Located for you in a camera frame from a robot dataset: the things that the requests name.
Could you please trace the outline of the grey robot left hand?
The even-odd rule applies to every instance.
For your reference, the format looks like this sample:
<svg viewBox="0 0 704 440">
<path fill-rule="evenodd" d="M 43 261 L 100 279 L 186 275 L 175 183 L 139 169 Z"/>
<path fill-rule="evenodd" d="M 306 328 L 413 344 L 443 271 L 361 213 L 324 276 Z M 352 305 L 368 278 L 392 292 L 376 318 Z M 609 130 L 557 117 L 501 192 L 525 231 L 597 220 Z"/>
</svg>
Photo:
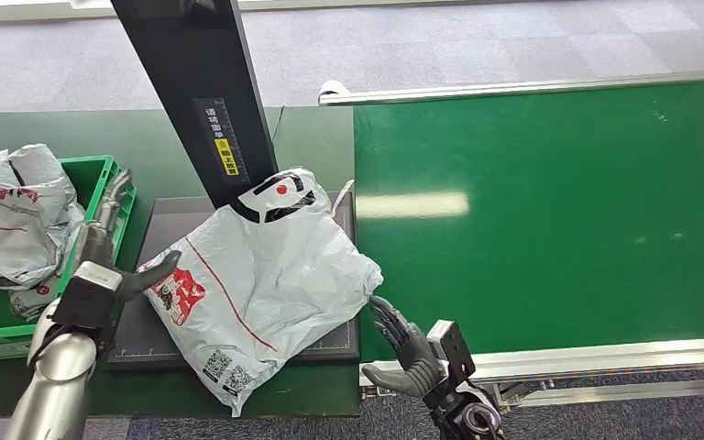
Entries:
<svg viewBox="0 0 704 440">
<path fill-rule="evenodd" d="M 132 301 L 166 279 L 176 269 L 182 255 L 180 250 L 172 250 L 160 263 L 141 272 L 132 273 L 115 267 L 113 230 L 131 181 L 131 171 L 122 170 L 107 184 L 93 219 L 80 229 L 84 241 L 77 267 L 71 276 L 74 280 L 85 281 L 96 289 L 108 292 L 122 302 Z"/>
</svg>

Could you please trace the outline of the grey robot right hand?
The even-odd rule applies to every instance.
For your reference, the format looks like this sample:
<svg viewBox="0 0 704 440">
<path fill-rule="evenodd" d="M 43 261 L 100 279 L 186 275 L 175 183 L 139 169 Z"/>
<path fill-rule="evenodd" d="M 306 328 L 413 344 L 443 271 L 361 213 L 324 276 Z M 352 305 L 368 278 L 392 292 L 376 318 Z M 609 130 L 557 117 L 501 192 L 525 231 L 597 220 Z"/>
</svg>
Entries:
<svg viewBox="0 0 704 440">
<path fill-rule="evenodd" d="M 372 295 L 372 312 L 378 317 L 374 327 L 390 343 L 401 366 L 400 371 L 364 365 L 363 375 L 375 386 L 422 398 L 444 379 L 444 369 L 433 354 L 422 330 L 385 298 Z"/>
</svg>

